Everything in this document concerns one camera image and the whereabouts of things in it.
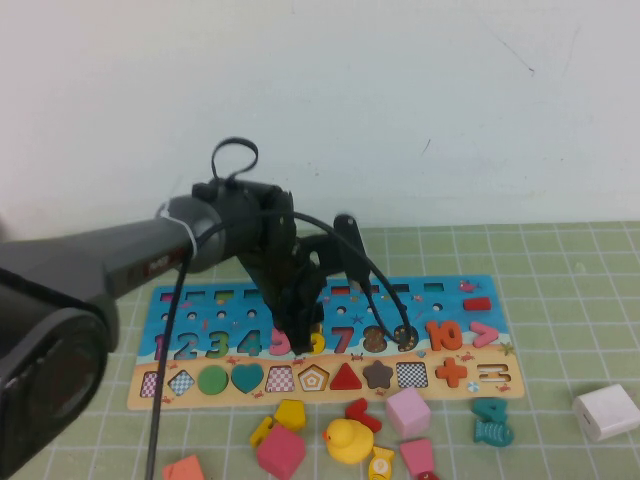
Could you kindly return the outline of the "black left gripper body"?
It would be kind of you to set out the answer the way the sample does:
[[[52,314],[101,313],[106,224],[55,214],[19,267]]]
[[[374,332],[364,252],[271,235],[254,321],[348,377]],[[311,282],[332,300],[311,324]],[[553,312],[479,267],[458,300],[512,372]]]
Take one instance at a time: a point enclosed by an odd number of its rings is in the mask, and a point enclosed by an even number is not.
[[[322,320],[321,282],[303,255],[291,217],[265,217],[258,245],[239,256],[276,320]]]

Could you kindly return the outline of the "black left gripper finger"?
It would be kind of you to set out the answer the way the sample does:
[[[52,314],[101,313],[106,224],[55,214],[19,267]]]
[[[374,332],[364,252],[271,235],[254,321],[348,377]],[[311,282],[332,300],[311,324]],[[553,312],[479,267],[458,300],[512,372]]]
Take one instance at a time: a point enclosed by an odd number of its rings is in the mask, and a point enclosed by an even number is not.
[[[303,313],[294,308],[279,317],[279,327],[287,339],[295,355],[306,352],[306,323]]]
[[[304,303],[303,308],[303,333],[311,336],[313,333],[320,333],[323,329],[324,306],[318,300]]]

